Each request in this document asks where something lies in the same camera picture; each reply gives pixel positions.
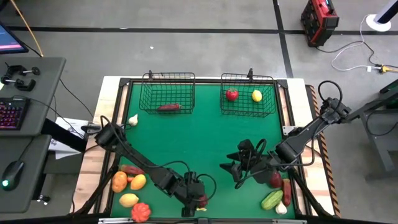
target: cucumber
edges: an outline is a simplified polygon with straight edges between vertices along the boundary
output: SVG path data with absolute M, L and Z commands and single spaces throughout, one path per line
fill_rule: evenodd
M 262 202 L 261 202 L 261 207 L 264 210 L 270 210 L 274 208 L 281 200 L 282 197 L 284 196 L 284 191 L 283 190 L 276 190 L 274 192 L 271 192 Z

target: gray desk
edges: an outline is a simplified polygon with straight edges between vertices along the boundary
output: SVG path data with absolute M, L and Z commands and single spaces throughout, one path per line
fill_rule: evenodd
M 32 67 L 40 69 L 40 75 L 27 74 L 14 75 L 13 80 L 20 78 L 28 83 L 32 78 L 36 81 L 36 86 L 32 91 L 20 91 L 14 87 L 13 83 L 4 85 L 0 90 L 0 97 L 12 97 L 15 95 L 27 96 L 39 100 L 46 105 L 51 105 L 51 101 L 59 79 L 62 74 L 66 60 L 64 58 L 39 58 L 39 57 L 3 57 L 0 58 L 0 73 L 5 74 L 7 65 L 22 65 L 30 70 Z M 29 110 L 25 116 L 21 130 L 0 131 L 0 136 L 35 136 L 40 134 L 49 108 L 35 101 L 30 102 Z
M 18 160 L 32 137 L 0 138 L 0 173 L 8 164 Z M 6 192 L 0 188 L 1 213 L 26 212 L 34 194 L 38 176 L 42 173 L 45 156 L 49 148 L 51 136 L 36 136 L 26 150 L 22 160 L 25 162 L 21 181 L 16 189 Z

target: green tabletop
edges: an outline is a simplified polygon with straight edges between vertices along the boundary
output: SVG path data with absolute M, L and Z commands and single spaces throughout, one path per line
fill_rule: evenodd
M 217 181 L 217 193 L 206 206 L 206 212 L 196 212 L 196 217 L 208 218 L 294 218 L 293 203 L 285 215 L 275 210 L 265 211 L 261 201 L 273 190 L 266 184 L 258 184 L 253 178 L 236 190 L 232 176 L 219 167 L 231 162 L 227 154 L 237 152 L 237 145 L 250 139 L 254 145 L 267 139 L 266 150 L 282 140 L 279 114 L 265 118 L 221 114 L 220 86 L 196 85 L 195 109 L 192 114 L 148 114 L 139 109 L 141 85 L 132 87 L 128 118 L 138 114 L 138 125 L 126 131 L 128 141 L 155 164 L 185 161 L 197 174 L 209 174 Z M 120 164 L 131 164 L 122 157 Z M 187 169 L 182 164 L 169 165 L 183 175 Z M 213 191 L 213 183 L 206 177 L 206 194 Z M 183 205 L 157 189 L 149 177 L 141 190 L 130 190 L 129 185 L 113 198 L 111 217 L 130 217 L 131 208 L 119 204 L 123 194 L 134 193 L 140 202 L 147 203 L 151 218 L 181 218 Z

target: black wire basket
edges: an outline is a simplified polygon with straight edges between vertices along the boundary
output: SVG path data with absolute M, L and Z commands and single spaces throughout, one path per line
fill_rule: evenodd
M 238 98 L 227 99 L 228 90 L 237 90 Z M 261 92 L 261 101 L 253 100 L 254 90 Z M 252 69 L 247 75 L 224 73 L 221 75 L 220 107 L 223 114 L 238 116 L 266 117 L 275 113 L 275 81 L 272 77 L 253 75 Z
M 149 114 L 191 114 L 194 107 L 194 73 L 149 71 L 142 76 L 141 110 Z

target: computer mouse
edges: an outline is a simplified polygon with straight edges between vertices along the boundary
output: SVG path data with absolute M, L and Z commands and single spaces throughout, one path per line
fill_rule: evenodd
M 1 177 L 1 187 L 4 190 L 14 190 L 18 186 L 24 166 L 20 160 L 8 164 Z

